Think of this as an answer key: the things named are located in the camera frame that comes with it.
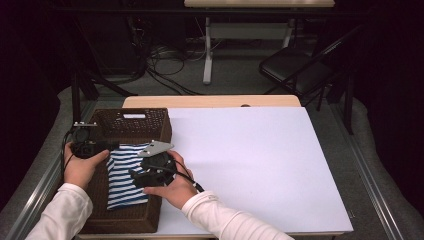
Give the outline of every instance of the striped cloth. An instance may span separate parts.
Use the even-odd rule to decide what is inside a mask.
[[[148,196],[142,189],[136,188],[128,170],[143,172],[140,162],[143,158],[137,154],[146,148],[145,144],[120,144],[118,149],[111,151],[107,162],[109,175],[108,210],[147,202]]]

